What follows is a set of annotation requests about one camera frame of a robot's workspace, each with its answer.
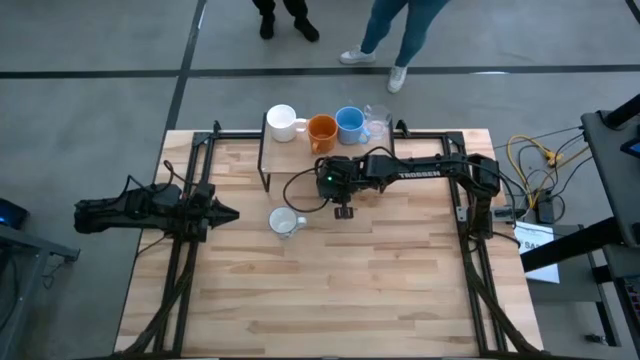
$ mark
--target person's leg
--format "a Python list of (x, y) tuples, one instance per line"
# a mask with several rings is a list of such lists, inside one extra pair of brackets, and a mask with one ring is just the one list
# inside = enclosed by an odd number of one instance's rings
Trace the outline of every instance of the person's leg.
[(395, 65), (407, 67), (413, 57), (422, 49), (427, 38), (427, 30), (433, 19), (449, 0), (409, 0), (407, 26), (402, 38), (400, 54)]
[(307, 18), (309, 9), (307, 8), (305, 0), (284, 0), (284, 6), (287, 8), (287, 11), (289, 11), (289, 14), (296, 18), (293, 26), (304, 35), (305, 39), (311, 42), (318, 41), (320, 33), (311, 25), (311, 22), (309, 22)]
[(273, 10), (276, 3), (273, 0), (253, 0), (253, 4), (260, 10), (262, 15), (262, 23), (260, 24), (260, 36), (263, 39), (271, 39), (273, 37), (273, 23), (276, 21)]
[(276, 2), (273, 0), (253, 0), (253, 4), (262, 16), (273, 16), (273, 10), (276, 8)]
[(407, 0), (376, 0), (371, 9), (371, 17), (367, 24), (367, 32), (362, 44), (355, 49), (340, 55), (340, 62), (346, 65), (370, 63), (376, 61), (373, 52), (380, 41), (387, 36), (391, 29), (391, 21), (407, 4)]
[(397, 93), (404, 85), (407, 77), (407, 65), (413, 57), (422, 49), (427, 38), (427, 29), (433, 19), (449, 0), (409, 0), (409, 14), (407, 15), (407, 26), (402, 37), (400, 53), (396, 58), (396, 63), (391, 68), (387, 90)]
[(391, 21), (407, 4), (408, 0), (376, 0), (371, 9), (371, 17), (367, 24), (360, 50), (371, 54), (391, 29)]

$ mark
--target clear glass cup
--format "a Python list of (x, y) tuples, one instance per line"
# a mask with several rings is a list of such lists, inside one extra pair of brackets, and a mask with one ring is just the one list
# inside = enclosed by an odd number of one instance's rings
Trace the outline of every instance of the clear glass cup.
[(380, 140), (387, 135), (391, 121), (389, 109), (383, 105), (367, 105), (364, 107), (364, 116), (372, 139)]

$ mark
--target sneaker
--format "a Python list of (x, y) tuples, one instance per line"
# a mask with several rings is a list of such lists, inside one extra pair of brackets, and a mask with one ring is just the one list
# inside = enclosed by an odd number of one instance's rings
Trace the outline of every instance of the sneaker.
[(345, 65), (353, 65), (361, 62), (374, 62), (376, 61), (376, 53), (365, 54), (360, 51), (360, 46), (356, 46), (353, 50), (343, 52), (340, 55), (340, 62)]
[(404, 84), (404, 79), (407, 77), (407, 68), (394, 66), (391, 68), (391, 73), (389, 74), (389, 84), (387, 85), (387, 90), (390, 93), (395, 94), (400, 89), (402, 89), (402, 85)]
[(260, 24), (260, 37), (269, 40), (273, 37), (273, 23), (276, 21), (274, 15), (263, 16)]
[(316, 30), (316, 28), (313, 27), (313, 25), (311, 25), (309, 19), (307, 18), (296, 19), (293, 22), (293, 27), (298, 29), (298, 31), (300, 31), (302, 35), (304, 35), (304, 38), (311, 42), (316, 42), (318, 41), (318, 39), (320, 39), (320, 33), (318, 32), (318, 30)]

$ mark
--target white cup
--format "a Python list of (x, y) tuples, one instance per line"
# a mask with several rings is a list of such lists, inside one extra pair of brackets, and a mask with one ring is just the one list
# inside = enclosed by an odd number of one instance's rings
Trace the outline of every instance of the white cup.
[(288, 207), (274, 209), (269, 215), (269, 227), (281, 239), (290, 237), (305, 226), (307, 226), (307, 218), (296, 215), (295, 211)]
[(296, 137), (296, 133), (307, 130), (307, 120), (297, 119), (296, 111), (289, 105), (276, 105), (267, 112), (267, 123), (271, 137), (278, 142), (289, 142)]

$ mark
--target wooden table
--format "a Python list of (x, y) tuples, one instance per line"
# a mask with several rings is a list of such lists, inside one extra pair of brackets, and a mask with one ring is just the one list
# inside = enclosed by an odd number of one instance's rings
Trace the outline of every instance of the wooden table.
[[(462, 131), (469, 154), (494, 157), (488, 130)], [(192, 134), (170, 131), (160, 163), (168, 159), (184, 174)], [(353, 220), (335, 220), (334, 206), (327, 206), (282, 241), (267, 218), (284, 204), (282, 187), (291, 174), (275, 171), (266, 193), (256, 170), (258, 147), (257, 140), (216, 142), (211, 181), (240, 219), (210, 230), (200, 247), (183, 356), (477, 355), (446, 179), (397, 182), (382, 195), (359, 193)], [(401, 158), (442, 151), (432, 140), (396, 140), (395, 147)], [(167, 179), (161, 165), (156, 181)], [(320, 203), (311, 176), (292, 184), (288, 195), (300, 208)], [(494, 202), (503, 205), (504, 196)], [(506, 225), (497, 229), (512, 234)], [(140, 247), (160, 237), (144, 231)], [(487, 244), (501, 306), (542, 348), (517, 247), (497, 237)], [(116, 350), (131, 344), (159, 308), (170, 248), (166, 240), (137, 259)], [(175, 317), (167, 339), (173, 339)], [(495, 349), (484, 307), (483, 318)]]

